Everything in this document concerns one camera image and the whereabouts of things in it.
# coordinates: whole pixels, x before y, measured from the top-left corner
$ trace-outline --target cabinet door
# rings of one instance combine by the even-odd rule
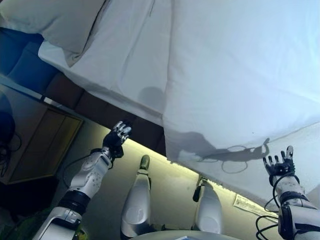
[[[53,176],[81,121],[48,109],[16,166],[10,183]]]

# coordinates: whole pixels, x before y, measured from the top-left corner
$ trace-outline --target floor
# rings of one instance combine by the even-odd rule
[[[62,178],[62,169],[71,161],[87,155],[91,149],[101,147],[102,140],[109,130],[90,120],[85,120],[77,137],[71,145],[57,177]],[[117,159],[114,168],[106,174],[100,191],[89,203],[83,216],[83,228],[91,240],[120,239],[120,219],[126,195],[133,184],[140,159],[148,154],[151,158],[149,175],[151,186],[151,222],[154,224],[173,224],[181,228],[190,228],[197,204],[192,196],[198,180],[198,174],[170,163],[167,159],[148,148],[128,139],[124,144],[124,157]],[[81,167],[81,162],[68,168],[66,179]],[[255,220],[257,215],[233,206],[236,193],[212,183],[223,209],[223,233],[242,240],[256,239]],[[52,204],[58,203],[66,188],[60,181]],[[261,221],[261,228],[274,224],[269,220]],[[282,239],[277,228],[266,233],[273,240]]]

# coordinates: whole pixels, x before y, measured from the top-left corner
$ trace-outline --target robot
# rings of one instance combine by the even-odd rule
[[[102,149],[88,156],[81,170],[73,177],[64,197],[46,218],[33,240],[72,240],[82,221],[82,215],[91,198],[99,191],[104,175],[112,168],[116,158],[124,155],[122,144],[129,137],[131,127],[118,122],[105,136]],[[295,176],[293,147],[263,162],[273,196],[278,195],[278,232],[285,240],[319,240],[320,210],[306,197]],[[166,225],[150,224],[151,179],[149,156],[141,159],[135,182],[129,191],[121,214],[121,238],[134,240],[236,240],[221,234],[222,207],[217,194],[208,181],[200,177],[193,200],[198,202],[191,229],[172,229]]]

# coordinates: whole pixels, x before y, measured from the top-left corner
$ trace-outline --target white pillow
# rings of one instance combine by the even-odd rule
[[[51,44],[61,47],[68,65],[72,66],[84,51],[104,2],[3,0],[0,3],[0,15],[5,20],[3,27],[28,34],[41,34]]]
[[[171,161],[261,146],[320,121],[319,1],[176,0],[172,17]]]

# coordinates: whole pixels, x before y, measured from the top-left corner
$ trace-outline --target robot leg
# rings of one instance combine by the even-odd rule
[[[198,202],[192,230],[221,234],[222,207],[213,187],[204,179],[199,179],[193,200]]]
[[[151,231],[150,179],[148,177],[150,158],[144,155],[134,184],[126,197],[121,214],[121,237],[129,239]]]

